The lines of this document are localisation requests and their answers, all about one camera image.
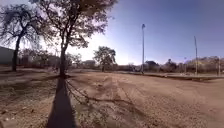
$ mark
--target dirt path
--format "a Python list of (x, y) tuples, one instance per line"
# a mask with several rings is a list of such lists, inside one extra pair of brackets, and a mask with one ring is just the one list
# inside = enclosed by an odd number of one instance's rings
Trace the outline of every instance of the dirt path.
[[(116, 94), (145, 115), (143, 122), (137, 123), (137, 126), (224, 127), (223, 80), (199, 83), (101, 73), (90, 73), (82, 77), (88, 79), (89, 84), (106, 78), (107, 80), (101, 83), (101, 88), (104, 87), (107, 91), (101, 91), (102, 94), (107, 94), (107, 97), (112, 99), (112, 95)], [(129, 113), (127, 116), (131, 117), (133, 122), (138, 121), (138, 118), (142, 120), (141, 115), (136, 113)]]
[[(66, 95), (71, 103), (66, 106), (74, 127), (224, 128), (224, 80), (202, 83), (112, 73), (70, 75)], [(3, 79), (5, 75), (0, 75), (0, 120), (5, 128), (45, 127), (52, 111), (63, 107), (59, 103), (55, 108), (53, 102), (60, 100), (55, 97), (57, 79), (42, 72), (10, 76)]]

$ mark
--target utility pole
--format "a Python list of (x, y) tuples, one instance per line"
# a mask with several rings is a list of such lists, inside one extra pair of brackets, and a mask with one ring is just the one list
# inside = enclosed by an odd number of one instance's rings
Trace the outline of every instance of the utility pole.
[(196, 68), (195, 68), (195, 74), (198, 75), (198, 48), (197, 48), (197, 40), (194, 36), (194, 43), (195, 43), (195, 52), (196, 52)]
[(142, 74), (144, 73), (144, 54), (145, 54), (145, 33), (144, 33), (145, 24), (142, 24)]

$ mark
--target tree trunk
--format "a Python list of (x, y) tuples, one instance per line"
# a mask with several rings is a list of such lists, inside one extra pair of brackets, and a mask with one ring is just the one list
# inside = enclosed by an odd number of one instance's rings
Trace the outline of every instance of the tree trunk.
[(60, 61), (60, 77), (65, 78), (65, 49), (61, 51), (61, 61)]
[(21, 36), (19, 36), (16, 41), (16, 48), (14, 50), (13, 58), (12, 58), (12, 71), (14, 72), (16, 72), (17, 70), (17, 58), (18, 58), (20, 40), (21, 40)]

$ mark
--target street lamp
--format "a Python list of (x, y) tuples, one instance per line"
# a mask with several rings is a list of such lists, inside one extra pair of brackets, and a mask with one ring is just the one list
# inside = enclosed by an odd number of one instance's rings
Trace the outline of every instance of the street lamp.
[(144, 73), (144, 53), (145, 53), (145, 33), (144, 33), (145, 24), (142, 24), (142, 74)]
[(198, 75), (198, 47), (197, 47), (197, 40), (196, 37), (194, 36), (194, 44), (195, 44), (195, 52), (196, 52), (196, 71), (195, 74)]
[(185, 64), (184, 64), (184, 74), (186, 75), (187, 74), (187, 57), (184, 57), (184, 60), (185, 60)]

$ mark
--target distant trees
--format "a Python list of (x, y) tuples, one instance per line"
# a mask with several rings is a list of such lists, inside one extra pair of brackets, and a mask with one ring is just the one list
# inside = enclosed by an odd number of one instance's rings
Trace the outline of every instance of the distant trees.
[(25, 67), (45, 68), (54, 66), (57, 62), (56, 60), (52, 60), (52, 57), (53, 55), (46, 50), (24, 49), (19, 52), (19, 64)]
[(85, 69), (94, 69), (96, 66), (95, 60), (86, 60), (82, 62), (82, 67)]
[(94, 59), (102, 66), (102, 71), (105, 71), (106, 67), (110, 67), (115, 64), (116, 52), (109, 47), (100, 46), (97, 51), (94, 52)]
[(10, 5), (1, 8), (0, 40), (5, 45), (16, 42), (12, 71), (16, 71), (20, 42), (28, 41), (33, 46), (38, 46), (40, 36), (49, 38), (46, 27), (38, 11), (27, 5)]
[(107, 26), (107, 12), (117, 0), (39, 0), (38, 8), (55, 36), (60, 37), (60, 76), (65, 76), (65, 52), (67, 47), (87, 47), (95, 32), (103, 33)]

